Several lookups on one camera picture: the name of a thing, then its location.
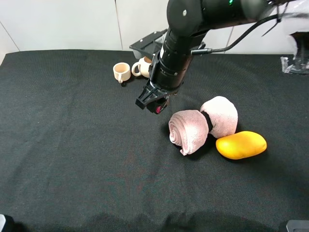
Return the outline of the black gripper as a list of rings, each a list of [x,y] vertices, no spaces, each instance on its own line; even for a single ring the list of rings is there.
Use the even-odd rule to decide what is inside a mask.
[[[135,104],[160,114],[170,102],[170,95],[178,92],[185,75],[185,56],[156,52],[149,67],[149,80]]]

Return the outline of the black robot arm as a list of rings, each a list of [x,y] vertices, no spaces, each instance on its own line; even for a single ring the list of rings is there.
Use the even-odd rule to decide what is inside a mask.
[[[183,84],[193,56],[212,52],[201,48],[209,30],[264,23],[273,7],[271,0],[170,0],[169,28],[152,60],[149,81],[135,104],[152,113],[161,113],[170,96]]]

